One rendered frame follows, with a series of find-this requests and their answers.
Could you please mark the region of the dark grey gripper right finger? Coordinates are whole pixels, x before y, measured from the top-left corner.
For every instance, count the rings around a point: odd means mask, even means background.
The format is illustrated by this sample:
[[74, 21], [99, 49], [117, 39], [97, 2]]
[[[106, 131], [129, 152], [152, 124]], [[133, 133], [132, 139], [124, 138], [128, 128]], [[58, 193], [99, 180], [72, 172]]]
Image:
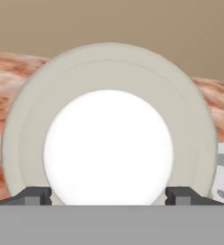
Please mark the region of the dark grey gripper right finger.
[[174, 206], [224, 206], [224, 203], [214, 201], [199, 195], [190, 187], [167, 187], [165, 204]]

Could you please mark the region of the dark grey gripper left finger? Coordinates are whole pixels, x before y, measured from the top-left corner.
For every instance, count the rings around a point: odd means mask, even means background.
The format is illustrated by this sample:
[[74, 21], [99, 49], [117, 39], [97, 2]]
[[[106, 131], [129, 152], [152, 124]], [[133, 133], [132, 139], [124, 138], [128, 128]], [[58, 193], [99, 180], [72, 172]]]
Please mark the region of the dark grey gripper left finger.
[[0, 205], [51, 206], [50, 187], [26, 187], [15, 196], [0, 200]]

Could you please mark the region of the beige white round blender lid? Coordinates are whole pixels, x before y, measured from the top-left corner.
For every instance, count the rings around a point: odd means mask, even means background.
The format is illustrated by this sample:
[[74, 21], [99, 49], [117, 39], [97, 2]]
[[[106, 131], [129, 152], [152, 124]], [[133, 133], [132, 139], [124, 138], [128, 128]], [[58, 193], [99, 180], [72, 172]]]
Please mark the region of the beige white round blender lid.
[[56, 205], [161, 205], [167, 187], [210, 194], [217, 141], [210, 110], [179, 68], [140, 47], [102, 43], [29, 78], [1, 152], [12, 195], [49, 187]]

